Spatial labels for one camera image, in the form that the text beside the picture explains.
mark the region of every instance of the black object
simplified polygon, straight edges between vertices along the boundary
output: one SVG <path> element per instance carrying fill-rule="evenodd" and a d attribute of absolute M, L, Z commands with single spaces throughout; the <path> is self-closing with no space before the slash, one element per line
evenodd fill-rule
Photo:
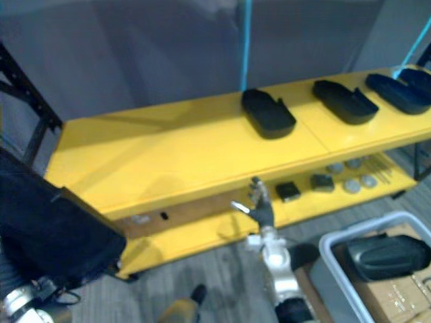
<path fill-rule="evenodd" d="M 427 168 L 425 168 L 425 170 L 423 172 L 421 172 L 420 169 L 420 143 L 416 143 L 415 144 L 415 149 L 414 149 L 414 174 L 413 174 L 413 178 L 414 180 L 417 180 L 418 182 L 424 180 L 429 174 L 431 174 L 431 166 L 428 166 Z"/>
<path fill-rule="evenodd" d="M 266 92 L 248 89 L 242 94 L 241 103 L 252 125 L 265 139 L 286 136 L 296 124 L 283 100 L 274 101 Z"/>
<path fill-rule="evenodd" d="M 431 75 L 417 69 L 404 69 L 399 78 L 408 83 L 419 94 L 431 100 Z"/>
<path fill-rule="evenodd" d="M 386 234 L 345 243 L 347 263 L 359 278 L 377 281 L 411 275 L 430 265 L 431 248 L 409 236 Z"/>
<path fill-rule="evenodd" d="M 416 65 L 425 67 L 429 62 L 431 62 L 431 43 L 426 47 Z"/>
<path fill-rule="evenodd" d="M 204 284 L 199 284 L 193 290 L 190 298 L 197 303 L 197 305 L 202 305 L 204 299 L 207 297 L 207 287 Z"/>
<path fill-rule="evenodd" d="M 56 128 L 61 129 L 63 123 L 1 42 L 0 72 L 3 72 L 6 79 L 10 82 L 8 84 L 0 80 L 0 92 L 9 94 L 27 103 L 40 118 L 23 157 L 23 162 L 31 166 L 36 158 L 46 130 L 49 128 L 54 132 Z"/>
<path fill-rule="evenodd" d="M 311 176 L 311 187 L 318 192 L 332 192 L 335 190 L 331 175 L 314 174 Z"/>
<path fill-rule="evenodd" d="M 293 182 L 278 184 L 275 191 L 285 203 L 299 199 L 301 196 L 300 191 Z"/>
<path fill-rule="evenodd" d="M 301 323 L 313 320 L 302 298 L 289 298 L 275 308 L 279 323 Z"/>
<path fill-rule="evenodd" d="M 66 188 L 56 188 L 0 148 L 0 236 L 25 279 L 72 289 L 116 264 L 126 239 Z"/>
<path fill-rule="evenodd" d="M 257 176 L 253 176 L 251 182 L 253 191 L 254 193 L 258 193 L 257 196 L 259 199 L 255 203 L 255 208 L 250 210 L 248 216 L 259 224 L 259 228 L 273 227 L 275 215 L 267 187 Z"/>
<path fill-rule="evenodd" d="M 365 82 L 387 102 L 406 114 L 421 114 L 430 108 L 431 98 L 390 77 L 369 74 Z"/>
<path fill-rule="evenodd" d="M 290 267 L 292 271 L 315 262 L 320 256 L 319 249 L 314 244 L 296 244 L 288 248 Z"/>
<path fill-rule="evenodd" d="M 378 107 L 356 88 L 351 92 L 342 84 L 331 81 L 316 81 L 313 94 L 342 121 L 348 124 L 362 124 L 371 120 Z"/>

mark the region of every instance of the black tray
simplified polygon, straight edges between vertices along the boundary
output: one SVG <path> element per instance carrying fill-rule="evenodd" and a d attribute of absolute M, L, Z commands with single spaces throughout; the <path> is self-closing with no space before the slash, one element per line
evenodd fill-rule
<path fill-rule="evenodd" d="M 356 88 L 351 92 L 342 84 L 331 81 L 316 81 L 312 88 L 330 111 L 348 124 L 362 124 L 371 120 L 378 107 Z"/>
<path fill-rule="evenodd" d="M 295 127 L 296 119 L 282 99 L 275 101 L 266 92 L 248 89 L 242 94 L 241 103 L 251 124 L 265 139 L 286 136 Z"/>
<path fill-rule="evenodd" d="M 402 70 L 399 78 L 409 84 L 409 86 L 419 92 L 419 95 L 431 100 L 431 75 L 424 71 L 415 69 Z"/>
<path fill-rule="evenodd" d="M 390 77 L 370 74 L 365 82 L 387 102 L 404 113 L 421 114 L 430 108 L 430 98 L 420 95 L 416 90 Z"/>

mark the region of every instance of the small black box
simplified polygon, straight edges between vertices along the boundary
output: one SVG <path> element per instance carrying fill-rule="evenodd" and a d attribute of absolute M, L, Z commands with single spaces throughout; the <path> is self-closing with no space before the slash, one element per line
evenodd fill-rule
<path fill-rule="evenodd" d="M 301 192 L 293 182 L 278 184 L 275 191 L 284 203 L 299 199 L 301 196 Z"/>
<path fill-rule="evenodd" d="M 314 174 L 311 176 L 311 187 L 318 192 L 332 192 L 335 190 L 331 175 Z"/>

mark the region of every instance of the yellow shelf top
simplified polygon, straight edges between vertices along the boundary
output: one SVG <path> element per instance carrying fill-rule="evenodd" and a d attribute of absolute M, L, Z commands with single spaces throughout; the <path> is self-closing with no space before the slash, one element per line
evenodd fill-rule
<path fill-rule="evenodd" d="M 260 138 L 250 125 L 241 93 L 72 120 L 46 179 L 115 220 L 240 188 L 254 175 L 295 174 L 431 137 L 431 110 L 409 116 L 365 88 L 368 73 L 391 71 L 325 77 L 359 85 L 378 104 L 376 117 L 359 126 L 313 97 L 314 79 L 264 88 L 297 119 L 293 132 L 276 140 Z"/>

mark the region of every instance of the person's foot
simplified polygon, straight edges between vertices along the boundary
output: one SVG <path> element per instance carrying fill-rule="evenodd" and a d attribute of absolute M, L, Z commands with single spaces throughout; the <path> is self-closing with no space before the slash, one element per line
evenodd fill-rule
<path fill-rule="evenodd" d="M 196 288 L 193 290 L 190 298 L 198 303 L 198 305 L 202 305 L 203 300 L 207 296 L 207 287 L 204 284 L 200 284 L 196 286 Z"/>

